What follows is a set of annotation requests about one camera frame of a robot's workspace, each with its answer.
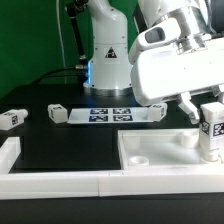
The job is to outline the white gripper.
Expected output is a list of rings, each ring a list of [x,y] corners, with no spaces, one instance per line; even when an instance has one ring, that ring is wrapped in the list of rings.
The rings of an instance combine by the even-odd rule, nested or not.
[[[224,39],[212,39],[205,50],[180,55],[170,46],[161,52],[144,51],[132,67],[131,83],[142,106],[170,101],[180,94],[178,107],[192,124],[198,124],[199,112],[190,93],[197,95],[215,86],[213,95],[224,104]]]

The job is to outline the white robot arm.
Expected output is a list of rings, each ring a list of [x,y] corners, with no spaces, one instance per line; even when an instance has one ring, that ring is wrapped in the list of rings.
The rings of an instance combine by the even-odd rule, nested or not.
[[[73,0],[66,6],[73,26],[88,10],[93,57],[78,48],[84,90],[97,95],[132,92],[142,106],[175,100],[192,123],[199,122],[194,95],[213,93],[224,105],[224,37],[211,26],[210,0],[137,0],[138,36],[127,45],[127,18],[108,0]]]

